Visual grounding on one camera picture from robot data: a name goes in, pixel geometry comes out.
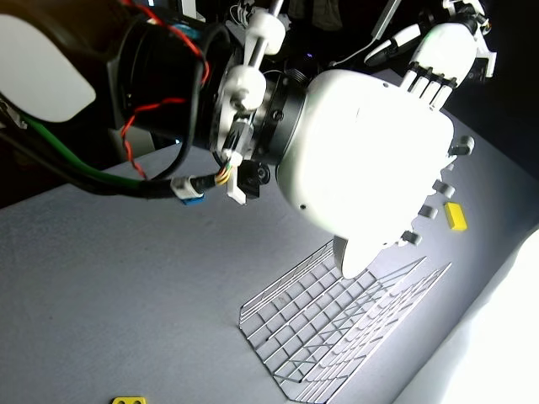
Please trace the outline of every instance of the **gray table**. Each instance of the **gray table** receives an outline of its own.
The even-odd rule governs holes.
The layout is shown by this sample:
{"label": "gray table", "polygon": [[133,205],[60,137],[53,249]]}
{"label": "gray table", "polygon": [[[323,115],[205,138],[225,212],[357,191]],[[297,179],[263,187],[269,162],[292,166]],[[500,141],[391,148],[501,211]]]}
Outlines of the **gray table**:
{"label": "gray table", "polygon": [[[443,212],[418,218],[423,243],[385,252],[453,266],[335,403],[392,401],[539,223],[539,184],[455,124],[476,138],[472,157],[444,174],[470,229],[449,231]],[[155,173],[175,151],[140,161]],[[214,168],[193,151],[182,171]],[[221,190],[187,208],[64,186],[0,211],[0,231],[1,402],[285,402],[237,329],[238,310],[330,235],[289,209],[275,182],[246,207]]]}

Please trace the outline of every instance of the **robotic hand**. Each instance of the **robotic hand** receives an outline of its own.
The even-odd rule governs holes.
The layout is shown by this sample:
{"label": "robotic hand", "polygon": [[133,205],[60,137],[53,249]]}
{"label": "robotic hand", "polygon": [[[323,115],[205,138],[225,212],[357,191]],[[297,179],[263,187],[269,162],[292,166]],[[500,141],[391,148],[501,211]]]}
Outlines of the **robotic hand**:
{"label": "robotic hand", "polygon": [[[329,70],[307,88],[259,70],[285,36],[276,18],[282,0],[252,17],[243,54],[222,26],[165,23],[129,0],[80,0],[62,13],[55,1],[38,8],[0,2],[0,100],[11,118],[4,114],[2,121],[17,133],[0,137],[60,174],[67,170],[66,179],[91,192],[178,197],[186,204],[219,185],[245,204],[241,177],[252,170],[244,168],[254,164],[256,176],[257,164],[275,165],[291,207],[336,235],[335,257],[346,278],[384,247],[420,239],[411,222],[440,170],[473,147],[469,138],[451,146],[453,125],[440,108],[476,57],[488,59],[487,75],[494,70],[495,53],[483,39],[489,22],[474,0],[444,0],[450,21],[424,37],[399,87]],[[89,11],[81,11],[84,5]],[[111,178],[64,149],[51,155],[24,142],[27,124],[45,146],[58,146],[50,132],[56,127],[118,129],[135,119],[164,135],[186,134],[178,158],[153,180]],[[168,178],[191,144],[211,151],[221,169]]]}

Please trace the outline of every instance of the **metal wire basket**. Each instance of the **metal wire basket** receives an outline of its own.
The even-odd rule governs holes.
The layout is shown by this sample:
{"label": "metal wire basket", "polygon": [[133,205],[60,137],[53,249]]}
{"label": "metal wire basket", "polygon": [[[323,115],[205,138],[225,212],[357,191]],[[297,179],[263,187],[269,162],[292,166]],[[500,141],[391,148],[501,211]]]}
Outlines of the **metal wire basket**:
{"label": "metal wire basket", "polygon": [[424,260],[344,279],[329,242],[245,303],[239,328],[288,398],[328,402],[451,266],[418,280]]}

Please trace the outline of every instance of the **green cable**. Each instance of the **green cable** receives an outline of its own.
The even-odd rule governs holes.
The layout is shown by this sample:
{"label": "green cable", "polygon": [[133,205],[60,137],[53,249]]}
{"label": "green cable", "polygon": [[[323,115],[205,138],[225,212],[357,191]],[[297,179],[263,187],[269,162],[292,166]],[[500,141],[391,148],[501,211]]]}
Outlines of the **green cable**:
{"label": "green cable", "polygon": [[24,121],[28,122],[32,128],[35,129],[55,150],[57,150],[66,160],[68,160],[73,166],[77,167],[87,175],[105,181],[108,183],[114,183],[117,185],[129,187],[131,189],[138,189],[141,181],[135,179],[119,177],[117,175],[103,173],[96,168],[90,167],[88,164],[79,159],[69,148],[66,147],[56,136],[54,136],[47,128],[45,128],[39,122],[36,122],[28,116],[23,116]]}

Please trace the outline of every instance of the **yellow object with holes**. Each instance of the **yellow object with holes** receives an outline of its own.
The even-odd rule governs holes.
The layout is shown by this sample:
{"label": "yellow object with holes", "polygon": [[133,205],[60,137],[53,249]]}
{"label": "yellow object with holes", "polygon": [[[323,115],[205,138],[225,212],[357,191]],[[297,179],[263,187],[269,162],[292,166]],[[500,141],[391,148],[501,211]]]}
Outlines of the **yellow object with holes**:
{"label": "yellow object with holes", "polygon": [[144,397],[116,397],[112,404],[146,404]]}
{"label": "yellow object with holes", "polygon": [[468,228],[462,206],[455,202],[447,202],[445,205],[447,221],[452,230],[465,231]]}

